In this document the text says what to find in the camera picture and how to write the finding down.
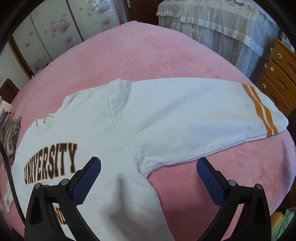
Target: wooden headboard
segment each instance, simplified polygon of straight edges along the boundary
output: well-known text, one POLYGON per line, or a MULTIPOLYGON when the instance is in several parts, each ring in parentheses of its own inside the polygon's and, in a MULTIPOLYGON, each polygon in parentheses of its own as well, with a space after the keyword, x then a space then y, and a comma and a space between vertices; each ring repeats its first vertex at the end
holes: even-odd
POLYGON ((18 92, 19 89, 10 79, 7 79, 0 88, 0 96, 9 104, 11 104, 18 92))

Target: neckline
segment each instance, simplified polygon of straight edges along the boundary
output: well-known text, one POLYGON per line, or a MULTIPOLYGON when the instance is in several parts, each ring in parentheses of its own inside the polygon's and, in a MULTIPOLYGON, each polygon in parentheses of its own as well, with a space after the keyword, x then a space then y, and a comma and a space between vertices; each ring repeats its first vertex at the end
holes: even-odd
POLYGON ((48 113, 43 119, 36 118, 34 125, 36 127, 36 134, 41 134, 45 130, 51 128, 57 122, 59 117, 64 112, 65 107, 69 102, 69 96, 66 96, 61 107, 55 113, 48 113))

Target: pink bedsheet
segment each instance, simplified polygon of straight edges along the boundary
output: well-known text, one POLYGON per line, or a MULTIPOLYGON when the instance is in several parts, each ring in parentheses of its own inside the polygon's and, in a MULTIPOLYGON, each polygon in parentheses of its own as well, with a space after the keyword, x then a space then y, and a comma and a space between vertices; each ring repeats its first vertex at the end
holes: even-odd
MULTIPOLYGON (((13 101, 15 117, 22 117, 18 144, 34 119, 55 112, 66 95, 116 78, 137 81, 164 77, 207 77, 253 85, 229 62, 188 36, 129 22, 75 46, 19 91, 13 101)), ((271 213, 282 202, 296 174, 295 145, 288 131, 207 158, 227 179, 234 179, 239 185, 253 187, 261 183, 271 213)), ((7 182, 4 168, 0 175, 3 198, 7 182)), ((148 179, 159 195, 175 240, 196 241, 219 210, 196 173, 196 161, 162 167, 148 179)), ((4 217, 24 235, 15 206, 4 217)), ((230 235, 237 218, 225 237, 230 235)))

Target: green towel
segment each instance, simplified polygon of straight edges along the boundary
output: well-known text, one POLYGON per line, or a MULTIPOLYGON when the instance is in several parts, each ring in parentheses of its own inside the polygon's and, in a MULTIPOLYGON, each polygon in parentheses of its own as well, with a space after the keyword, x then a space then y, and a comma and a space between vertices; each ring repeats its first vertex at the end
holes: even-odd
POLYGON ((292 218, 294 217, 294 214, 295 212, 290 212, 288 209, 286 210, 284 219, 271 233, 271 241, 276 241, 282 235, 282 233, 285 231, 292 218))

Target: seam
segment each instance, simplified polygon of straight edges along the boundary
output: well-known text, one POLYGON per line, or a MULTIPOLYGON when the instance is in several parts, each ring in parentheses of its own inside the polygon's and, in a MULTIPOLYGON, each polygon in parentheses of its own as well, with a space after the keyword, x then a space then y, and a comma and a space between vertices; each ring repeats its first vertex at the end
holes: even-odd
POLYGON ((138 161, 138 165, 139 166, 142 166, 139 159, 136 157, 136 155, 131 151, 131 149, 128 147, 128 145, 125 143, 125 141, 123 140, 123 138, 121 137, 120 133, 118 132, 116 126, 115 126, 115 123, 114 123, 114 120, 113 120, 113 117, 112 117, 112 114, 111 114, 111 110, 110 110, 110 104, 109 104, 109 94, 110 94, 110 83, 109 83, 109 86, 108 86, 108 108, 109 108, 109 113, 110 113, 110 117, 111 117, 111 120, 112 120, 112 123, 113 123, 113 126, 119 136, 119 138, 121 139, 121 141, 124 143, 124 145, 126 146, 126 148, 132 153, 132 155, 136 158, 136 160, 138 161))

